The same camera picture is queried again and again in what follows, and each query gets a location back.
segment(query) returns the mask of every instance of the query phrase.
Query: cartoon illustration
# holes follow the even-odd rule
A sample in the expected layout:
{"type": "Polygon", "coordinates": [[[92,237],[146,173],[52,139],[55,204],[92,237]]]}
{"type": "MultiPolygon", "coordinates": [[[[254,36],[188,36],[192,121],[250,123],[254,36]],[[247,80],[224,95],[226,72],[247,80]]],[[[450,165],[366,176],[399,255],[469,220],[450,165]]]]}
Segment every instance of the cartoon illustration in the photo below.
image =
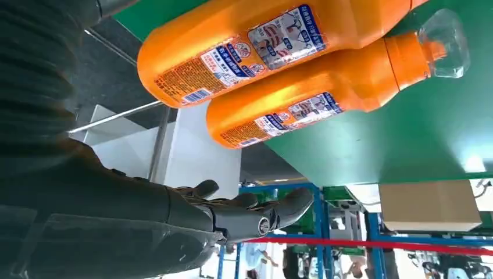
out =
{"type": "Polygon", "coordinates": [[[322,96],[313,97],[310,101],[317,110],[328,110],[327,102],[322,96]]]}
{"type": "Polygon", "coordinates": [[[255,63],[253,65],[250,65],[248,67],[250,71],[252,71],[254,74],[259,74],[265,70],[265,67],[262,64],[255,63]]]}
{"type": "Polygon", "coordinates": [[[232,74],[228,74],[228,73],[214,73],[214,76],[217,77],[217,79],[219,79],[222,83],[226,84],[226,85],[233,85],[233,84],[237,84],[241,81],[241,79],[237,76],[234,76],[232,74]]]}
{"type": "Polygon", "coordinates": [[[300,121],[309,116],[314,111],[310,100],[307,100],[290,107],[290,112],[297,121],[300,121]]]}
{"type": "Polygon", "coordinates": [[[301,20],[299,9],[257,27],[248,33],[253,47],[271,70],[316,51],[301,20]]]}
{"type": "Polygon", "coordinates": [[[246,42],[237,42],[234,44],[234,49],[241,58],[247,58],[250,56],[250,46],[246,42]]]}

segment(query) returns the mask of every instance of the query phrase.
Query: cardboard box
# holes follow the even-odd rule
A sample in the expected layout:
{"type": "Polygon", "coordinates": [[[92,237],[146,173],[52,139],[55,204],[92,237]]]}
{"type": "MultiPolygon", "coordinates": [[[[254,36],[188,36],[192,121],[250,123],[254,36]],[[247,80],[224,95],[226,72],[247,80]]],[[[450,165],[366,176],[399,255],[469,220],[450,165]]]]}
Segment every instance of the cardboard box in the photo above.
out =
{"type": "Polygon", "coordinates": [[[481,224],[469,180],[380,184],[383,220],[396,231],[470,231],[481,224]]]}

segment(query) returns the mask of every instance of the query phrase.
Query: bottle label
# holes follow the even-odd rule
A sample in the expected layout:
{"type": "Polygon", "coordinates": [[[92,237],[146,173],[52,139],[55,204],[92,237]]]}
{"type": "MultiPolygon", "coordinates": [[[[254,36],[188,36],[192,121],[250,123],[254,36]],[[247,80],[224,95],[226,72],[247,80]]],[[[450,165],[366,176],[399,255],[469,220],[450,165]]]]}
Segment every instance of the bottle label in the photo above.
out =
{"type": "Polygon", "coordinates": [[[248,32],[248,38],[269,70],[322,51],[326,45],[308,5],[284,13],[248,32]]]}
{"type": "Polygon", "coordinates": [[[231,145],[241,148],[300,129],[341,112],[342,109],[332,95],[324,92],[228,130],[222,133],[221,137],[231,145]]]}
{"type": "Polygon", "coordinates": [[[164,72],[154,82],[186,106],[325,48],[311,8],[301,5],[164,72]]]}

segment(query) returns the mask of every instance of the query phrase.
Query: bottle cap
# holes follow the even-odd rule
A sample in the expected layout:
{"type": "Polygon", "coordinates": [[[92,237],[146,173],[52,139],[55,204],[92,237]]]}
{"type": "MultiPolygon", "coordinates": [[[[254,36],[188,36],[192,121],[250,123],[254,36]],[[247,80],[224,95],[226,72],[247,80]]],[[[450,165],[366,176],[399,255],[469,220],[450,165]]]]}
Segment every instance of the bottle cap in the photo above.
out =
{"type": "Polygon", "coordinates": [[[400,90],[431,76],[416,32],[386,38],[385,45],[400,90]]]}
{"type": "Polygon", "coordinates": [[[457,15],[437,11],[418,33],[385,39],[400,90],[431,76],[459,78],[469,68],[467,41],[457,15]]]}

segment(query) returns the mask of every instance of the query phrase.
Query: dark floor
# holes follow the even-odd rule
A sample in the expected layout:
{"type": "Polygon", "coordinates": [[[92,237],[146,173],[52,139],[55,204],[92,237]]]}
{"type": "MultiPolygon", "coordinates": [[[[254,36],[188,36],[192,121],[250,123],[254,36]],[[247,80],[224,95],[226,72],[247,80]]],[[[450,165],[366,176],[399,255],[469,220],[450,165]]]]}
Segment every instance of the dark floor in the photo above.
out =
{"type": "MultiPolygon", "coordinates": [[[[132,58],[137,58],[140,41],[117,21],[107,19],[93,29],[132,58]]],[[[84,35],[82,45],[78,53],[80,64],[72,75],[77,98],[68,103],[77,114],[79,126],[90,121],[96,104],[118,113],[155,101],[141,85],[132,64],[89,35],[84,35]]],[[[162,113],[163,107],[157,107],[128,118],[145,128],[152,128],[159,124],[162,113]]],[[[176,110],[173,110],[170,121],[175,119],[176,110]]],[[[301,175],[265,144],[256,144],[242,151],[241,180],[253,182],[298,177],[301,175]]]]}

